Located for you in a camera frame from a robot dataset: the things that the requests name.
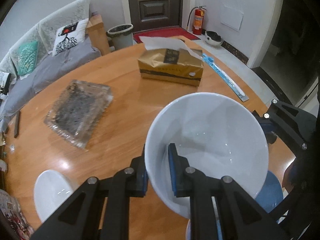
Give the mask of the white bowl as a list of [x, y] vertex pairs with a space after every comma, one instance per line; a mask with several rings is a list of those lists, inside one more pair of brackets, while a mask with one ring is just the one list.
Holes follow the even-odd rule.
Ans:
[[162, 202], [189, 218], [189, 198], [174, 196], [168, 146], [205, 175], [232, 177], [251, 197], [261, 191], [268, 171], [268, 145], [253, 114], [216, 93], [193, 93], [166, 105], [153, 120], [145, 142], [145, 166]]
[[45, 170], [38, 177], [34, 185], [34, 204], [41, 223], [79, 187], [55, 170]]

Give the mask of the blue plate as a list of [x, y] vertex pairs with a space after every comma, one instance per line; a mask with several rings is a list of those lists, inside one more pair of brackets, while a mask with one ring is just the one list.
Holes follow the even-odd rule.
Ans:
[[263, 187], [256, 196], [255, 201], [267, 213], [270, 213], [283, 198], [283, 191], [278, 178], [271, 171], [268, 171]]

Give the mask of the glass ashtray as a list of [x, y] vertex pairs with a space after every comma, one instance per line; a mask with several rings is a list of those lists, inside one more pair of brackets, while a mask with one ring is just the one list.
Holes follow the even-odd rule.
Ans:
[[54, 102], [44, 123], [74, 146], [85, 148], [112, 100], [110, 86], [72, 80]]

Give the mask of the blue packaged toothbrush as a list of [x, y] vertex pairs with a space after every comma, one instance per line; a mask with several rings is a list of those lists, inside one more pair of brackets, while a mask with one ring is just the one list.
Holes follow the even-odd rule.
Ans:
[[216, 72], [216, 74], [223, 79], [223, 81], [229, 86], [229, 88], [237, 95], [237, 97], [242, 101], [246, 102], [249, 100], [249, 97], [244, 93], [244, 91], [234, 82], [234, 80], [226, 74], [218, 65], [215, 64], [215, 61], [212, 57], [202, 54], [203, 61]]

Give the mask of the grey sofa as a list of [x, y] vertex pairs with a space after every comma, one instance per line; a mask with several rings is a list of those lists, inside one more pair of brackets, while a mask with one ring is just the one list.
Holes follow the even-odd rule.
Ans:
[[[52, 55], [56, 32], [59, 28], [88, 19], [90, 0], [76, 0], [48, 15], [25, 33], [1, 61], [1, 131], [11, 119], [36, 94], [67, 73], [98, 57], [96, 48], [86, 33], [85, 40], [77, 46]], [[25, 76], [18, 76], [18, 49], [31, 41], [39, 43], [35, 69]]]

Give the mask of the gold tissue box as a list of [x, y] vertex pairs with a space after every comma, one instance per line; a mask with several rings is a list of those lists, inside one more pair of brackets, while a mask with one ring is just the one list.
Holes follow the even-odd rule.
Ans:
[[145, 52], [138, 59], [142, 78], [198, 87], [203, 74], [202, 50], [182, 39], [141, 36]]

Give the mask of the teal cushion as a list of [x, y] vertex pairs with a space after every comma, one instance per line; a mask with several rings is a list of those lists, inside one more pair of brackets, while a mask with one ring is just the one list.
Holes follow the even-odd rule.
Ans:
[[22, 44], [18, 49], [18, 76], [30, 74], [36, 67], [39, 43], [31, 41]]

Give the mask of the grey trash bin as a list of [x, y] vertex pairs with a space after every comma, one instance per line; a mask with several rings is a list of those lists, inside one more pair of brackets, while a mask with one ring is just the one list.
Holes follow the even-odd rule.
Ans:
[[133, 25], [120, 24], [108, 29], [106, 35], [111, 38], [115, 50], [120, 50], [133, 45]]

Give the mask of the white tree cushion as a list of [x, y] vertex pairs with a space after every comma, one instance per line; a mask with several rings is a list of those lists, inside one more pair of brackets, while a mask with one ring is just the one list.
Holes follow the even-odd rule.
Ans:
[[87, 24], [88, 19], [84, 19], [59, 28], [56, 32], [52, 55], [55, 56], [83, 42], [85, 40]]

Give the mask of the red doormat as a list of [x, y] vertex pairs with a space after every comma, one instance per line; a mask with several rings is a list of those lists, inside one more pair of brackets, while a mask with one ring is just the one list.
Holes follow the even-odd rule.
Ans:
[[174, 37], [174, 36], [184, 36], [189, 40], [199, 40], [200, 38], [195, 36], [194, 34], [188, 32], [187, 30], [181, 27], [167, 27], [167, 28], [159, 28], [152, 29], [146, 31], [139, 31], [133, 34], [133, 39], [136, 43], [142, 43], [140, 40], [141, 36], [146, 37]]

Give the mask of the red fire extinguisher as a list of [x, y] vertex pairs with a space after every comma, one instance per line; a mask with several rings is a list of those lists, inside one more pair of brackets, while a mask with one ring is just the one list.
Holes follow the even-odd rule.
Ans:
[[206, 10], [207, 10], [206, 6], [201, 5], [198, 7], [193, 7], [193, 9], [191, 9], [191, 11], [189, 13], [187, 28], [189, 28], [191, 15], [193, 15], [194, 20], [193, 20], [193, 24], [192, 24], [192, 33], [194, 35], [201, 35], [202, 34], [204, 15], [205, 15]]

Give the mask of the dark brown door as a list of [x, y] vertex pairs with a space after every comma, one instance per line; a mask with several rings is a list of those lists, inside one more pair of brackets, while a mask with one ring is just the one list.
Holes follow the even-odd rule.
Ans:
[[129, 0], [133, 31], [181, 25], [182, 0]]

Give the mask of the white wall panel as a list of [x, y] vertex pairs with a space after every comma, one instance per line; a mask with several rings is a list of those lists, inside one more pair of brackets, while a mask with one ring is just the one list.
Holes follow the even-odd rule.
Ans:
[[244, 13], [225, 4], [220, 10], [220, 22], [235, 31], [240, 31]]

